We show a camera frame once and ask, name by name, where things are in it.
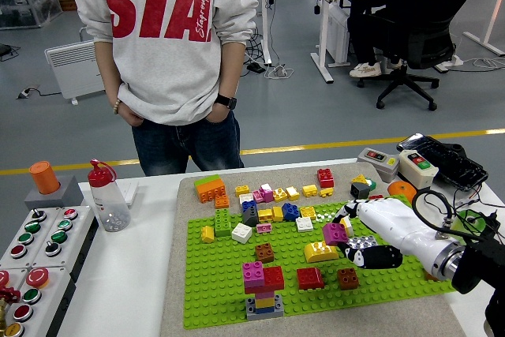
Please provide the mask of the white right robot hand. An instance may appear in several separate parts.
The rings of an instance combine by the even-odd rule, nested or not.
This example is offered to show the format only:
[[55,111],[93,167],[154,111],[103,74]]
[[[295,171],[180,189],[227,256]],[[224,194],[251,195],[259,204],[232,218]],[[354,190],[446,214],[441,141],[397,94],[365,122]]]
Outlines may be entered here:
[[414,255],[437,279],[452,279],[464,247],[453,238],[437,239],[435,231],[419,220],[400,200],[353,200],[337,212],[334,221],[358,217],[387,244],[354,249],[345,242],[338,248],[359,268],[388,269],[402,264],[403,256]]

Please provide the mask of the person's left hand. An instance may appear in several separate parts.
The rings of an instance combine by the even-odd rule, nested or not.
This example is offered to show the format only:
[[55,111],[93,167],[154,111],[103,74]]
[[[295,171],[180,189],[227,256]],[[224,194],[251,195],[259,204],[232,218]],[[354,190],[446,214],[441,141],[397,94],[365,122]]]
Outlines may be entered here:
[[212,106],[211,112],[206,116],[206,120],[211,123],[220,123],[224,121],[228,114],[230,113],[230,109],[221,104],[215,103]]

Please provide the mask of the person's right hand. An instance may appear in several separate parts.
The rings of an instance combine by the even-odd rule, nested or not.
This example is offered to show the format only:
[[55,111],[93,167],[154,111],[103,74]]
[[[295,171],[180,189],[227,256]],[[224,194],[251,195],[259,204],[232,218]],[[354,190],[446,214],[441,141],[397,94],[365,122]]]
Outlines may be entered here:
[[132,111],[127,105],[121,103],[118,106],[118,114],[130,125],[133,127],[140,126],[144,119]]

